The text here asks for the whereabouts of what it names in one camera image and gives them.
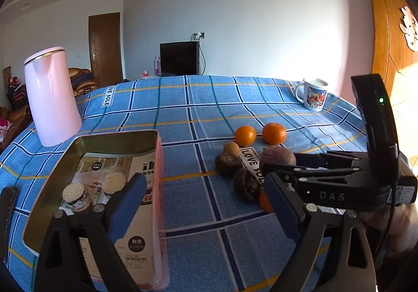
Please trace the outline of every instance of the leather sofa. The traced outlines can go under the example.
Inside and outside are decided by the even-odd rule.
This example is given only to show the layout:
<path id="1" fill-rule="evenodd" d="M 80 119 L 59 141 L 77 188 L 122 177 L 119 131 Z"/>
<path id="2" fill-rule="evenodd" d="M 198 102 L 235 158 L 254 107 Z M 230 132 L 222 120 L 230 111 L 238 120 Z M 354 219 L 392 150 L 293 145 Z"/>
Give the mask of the leather sofa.
<path id="1" fill-rule="evenodd" d="M 99 83 L 89 69 L 69 68 L 68 74 L 75 98 L 99 88 Z"/>
<path id="2" fill-rule="evenodd" d="M 24 131 L 32 122 L 31 111 L 29 106 L 23 106 L 14 112 L 9 112 L 9 109 L 0 107 L 0 116 L 9 120 L 12 125 L 7 131 L 6 137 L 0 144 L 0 154 L 6 149 L 13 140 Z"/>

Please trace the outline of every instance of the metal bolt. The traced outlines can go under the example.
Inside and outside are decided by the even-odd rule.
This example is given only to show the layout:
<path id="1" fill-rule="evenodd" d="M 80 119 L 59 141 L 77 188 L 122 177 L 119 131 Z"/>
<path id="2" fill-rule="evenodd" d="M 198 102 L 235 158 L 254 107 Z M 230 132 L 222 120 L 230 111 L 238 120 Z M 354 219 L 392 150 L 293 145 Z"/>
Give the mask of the metal bolt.
<path id="1" fill-rule="evenodd" d="M 356 217 L 357 213 L 355 210 L 346 210 L 345 213 L 347 214 L 348 217 Z"/>
<path id="2" fill-rule="evenodd" d="M 309 212 L 316 212 L 318 210 L 318 207 L 316 206 L 316 204 L 309 203 L 306 204 L 306 210 Z"/>
<path id="3" fill-rule="evenodd" d="M 54 213 L 54 218 L 59 219 L 64 215 L 64 211 L 63 210 L 57 210 Z"/>
<path id="4" fill-rule="evenodd" d="M 101 213 L 101 212 L 103 212 L 103 211 L 105 210 L 105 206 L 104 206 L 104 204 L 97 204 L 97 205 L 95 205 L 95 206 L 93 207 L 93 210 L 94 210 L 96 213 Z"/>

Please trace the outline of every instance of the pink electric kettle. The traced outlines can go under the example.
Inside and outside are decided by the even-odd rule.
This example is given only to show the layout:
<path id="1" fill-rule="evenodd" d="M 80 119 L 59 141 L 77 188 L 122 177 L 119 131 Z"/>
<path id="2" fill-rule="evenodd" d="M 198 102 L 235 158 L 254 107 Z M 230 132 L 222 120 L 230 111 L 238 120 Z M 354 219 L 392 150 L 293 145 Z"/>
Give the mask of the pink electric kettle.
<path id="1" fill-rule="evenodd" d="M 60 144 L 79 131 L 82 121 L 63 47 L 45 49 L 28 57 L 25 81 L 33 122 L 43 146 Z"/>

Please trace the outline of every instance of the black circular label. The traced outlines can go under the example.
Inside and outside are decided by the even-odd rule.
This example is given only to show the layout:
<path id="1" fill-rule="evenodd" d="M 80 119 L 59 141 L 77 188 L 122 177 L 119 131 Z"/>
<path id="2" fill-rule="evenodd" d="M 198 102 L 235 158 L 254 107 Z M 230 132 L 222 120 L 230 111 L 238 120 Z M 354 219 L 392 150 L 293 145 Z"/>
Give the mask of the black circular label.
<path id="1" fill-rule="evenodd" d="M 102 168 L 102 163 L 101 163 L 101 162 L 99 162 L 99 161 L 97 161 L 97 162 L 93 163 L 93 165 L 91 166 L 91 168 L 92 168 L 94 171 L 98 171 L 100 168 Z"/>
<path id="2" fill-rule="evenodd" d="M 129 239 L 128 247 L 132 252 L 141 252 L 145 248 L 145 240 L 143 237 L 134 236 Z"/>

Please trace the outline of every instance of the white sticker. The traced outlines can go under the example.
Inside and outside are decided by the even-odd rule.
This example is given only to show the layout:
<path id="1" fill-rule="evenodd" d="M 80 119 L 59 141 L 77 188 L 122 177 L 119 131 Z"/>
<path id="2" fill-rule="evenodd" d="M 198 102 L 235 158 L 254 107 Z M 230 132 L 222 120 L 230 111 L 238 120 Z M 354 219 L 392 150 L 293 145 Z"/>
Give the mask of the white sticker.
<path id="1" fill-rule="evenodd" d="M 289 89 L 290 89 L 290 92 L 292 93 L 292 95 L 293 95 L 294 97 L 296 97 L 296 87 L 293 85 L 293 83 L 292 83 L 292 82 L 290 82 L 290 81 L 288 81 L 288 80 L 286 80 L 286 83 L 288 84 Z"/>
<path id="2" fill-rule="evenodd" d="M 116 86 L 107 87 L 105 94 L 103 95 L 102 108 L 110 107 L 112 105 L 115 90 Z"/>
<path id="3" fill-rule="evenodd" d="M 413 186 L 398 186 L 396 187 L 396 204 L 411 203 L 414 195 L 415 187 Z M 392 203 L 392 189 L 389 189 L 389 196 L 386 200 L 387 204 Z"/>
<path id="4" fill-rule="evenodd" d="M 260 158 L 252 147 L 240 148 L 240 158 L 242 164 L 247 168 L 257 179 L 260 185 L 263 184 L 264 178 L 260 172 Z"/>

